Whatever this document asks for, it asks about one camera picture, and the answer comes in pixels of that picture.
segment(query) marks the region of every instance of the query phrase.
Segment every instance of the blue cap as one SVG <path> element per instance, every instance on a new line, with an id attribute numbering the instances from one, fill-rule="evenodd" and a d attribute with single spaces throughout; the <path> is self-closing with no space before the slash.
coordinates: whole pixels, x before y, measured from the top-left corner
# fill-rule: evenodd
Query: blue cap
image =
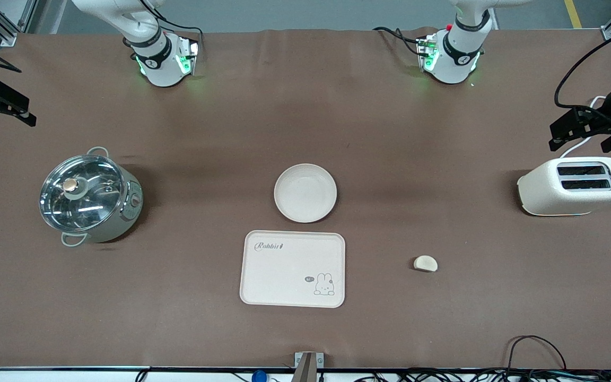
<path id="1" fill-rule="evenodd" d="M 251 382 L 267 382 L 267 374 L 263 370 L 256 370 L 251 375 Z"/>

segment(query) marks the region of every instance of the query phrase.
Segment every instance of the brown table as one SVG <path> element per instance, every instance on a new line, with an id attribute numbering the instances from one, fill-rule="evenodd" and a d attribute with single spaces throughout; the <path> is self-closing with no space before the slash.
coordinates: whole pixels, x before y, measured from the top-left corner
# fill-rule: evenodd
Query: brown table
<path id="1" fill-rule="evenodd" d="M 538 334 L 570 368 L 611 368 L 611 206 L 533 218 L 514 188 L 558 155 L 553 90 L 599 31 L 492 32 L 459 85 L 377 32 L 264 31 L 209 34 L 198 76 L 158 89 L 120 40 L 19 36 L 4 51 L 24 73 L 0 79 L 39 122 L 0 116 L 0 365 L 279 366 L 317 350 L 330 367 L 492 367 Z M 562 99 L 610 90 L 611 46 Z M 145 210 L 122 240 L 65 248 L 39 189 L 94 145 L 138 177 Z M 301 162 L 339 186 L 310 225 L 272 200 Z M 255 229 L 343 235 L 343 306 L 242 303 Z M 423 254 L 437 273 L 410 268 Z M 518 350 L 517 367 L 558 367 L 540 345 Z"/>

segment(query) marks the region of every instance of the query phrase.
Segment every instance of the green led light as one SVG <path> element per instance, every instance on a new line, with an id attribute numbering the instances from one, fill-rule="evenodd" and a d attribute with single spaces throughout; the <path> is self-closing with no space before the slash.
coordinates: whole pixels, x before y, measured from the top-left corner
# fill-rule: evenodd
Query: green led light
<path id="1" fill-rule="evenodd" d="M 141 60 L 138 58 L 138 56 L 136 56 L 136 62 L 138 63 L 138 66 L 141 68 L 141 74 L 146 75 L 145 69 L 143 68 L 143 64 L 141 64 Z"/>
<path id="2" fill-rule="evenodd" d="M 470 71 L 475 70 L 475 66 L 477 65 L 477 59 L 480 58 L 480 53 L 478 53 L 475 58 L 473 58 L 473 65 L 470 67 Z"/>
<path id="3" fill-rule="evenodd" d="M 183 74 L 190 73 L 190 60 L 185 57 L 176 56 L 177 62 L 179 63 L 180 71 Z"/>
<path id="4" fill-rule="evenodd" d="M 424 68 L 426 68 L 427 71 L 433 70 L 438 58 L 440 58 L 440 55 L 436 49 L 433 51 L 430 57 L 426 58 L 426 65 L 424 65 Z"/>

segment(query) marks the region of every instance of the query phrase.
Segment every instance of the rabbit illustration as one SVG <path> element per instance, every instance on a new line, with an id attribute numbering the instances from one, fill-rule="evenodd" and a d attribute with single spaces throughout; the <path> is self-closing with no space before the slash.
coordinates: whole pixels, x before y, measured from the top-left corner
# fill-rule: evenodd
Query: rabbit illustration
<path id="1" fill-rule="evenodd" d="M 322 294 L 325 296 L 334 295 L 334 282 L 331 280 L 330 273 L 320 273 L 317 275 L 317 283 L 315 284 L 315 294 Z"/>

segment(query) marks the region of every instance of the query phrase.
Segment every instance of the stainless steel pot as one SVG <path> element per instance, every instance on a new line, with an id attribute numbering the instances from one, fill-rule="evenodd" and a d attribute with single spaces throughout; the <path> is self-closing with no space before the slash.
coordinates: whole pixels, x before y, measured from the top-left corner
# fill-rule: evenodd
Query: stainless steel pot
<path id="1" fill-rule="evenodd" d="M 94 152 L 104 151 L 105 155 Z M 143 209 L 136 177 L 109 159 L 104 147 L 93 147 L 51 171 L 39 196 L 44 221 L 60 230 L 67 247 L 103 242 L 124 234 Z M 78 240 L 70 244 L 68 239 Z"/>

